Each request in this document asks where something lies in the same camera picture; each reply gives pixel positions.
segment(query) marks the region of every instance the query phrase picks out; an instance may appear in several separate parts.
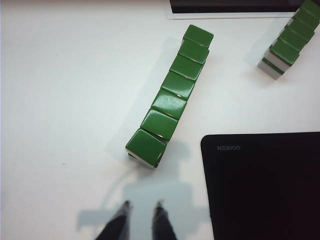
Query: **row of green blocks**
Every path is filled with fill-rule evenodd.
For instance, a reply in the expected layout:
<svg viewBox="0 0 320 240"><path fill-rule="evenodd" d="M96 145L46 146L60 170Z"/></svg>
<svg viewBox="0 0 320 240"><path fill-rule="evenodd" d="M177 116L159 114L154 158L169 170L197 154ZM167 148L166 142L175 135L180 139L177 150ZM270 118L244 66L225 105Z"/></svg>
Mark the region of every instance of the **row of green blocks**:
<svg viewBox="0 0 320 240"><path fill-rule="evenodd" d="M125 146L128 154L156 168L206 62L214 35L190 25L140 128Z"/></svg>
<svg viewBox="0 0 320 240"><path fill-rule="evenodd" d="M265 52L258 67L278 79L298 59L320 22L320 6L306 0L295 12L279 37Z"/></svg>

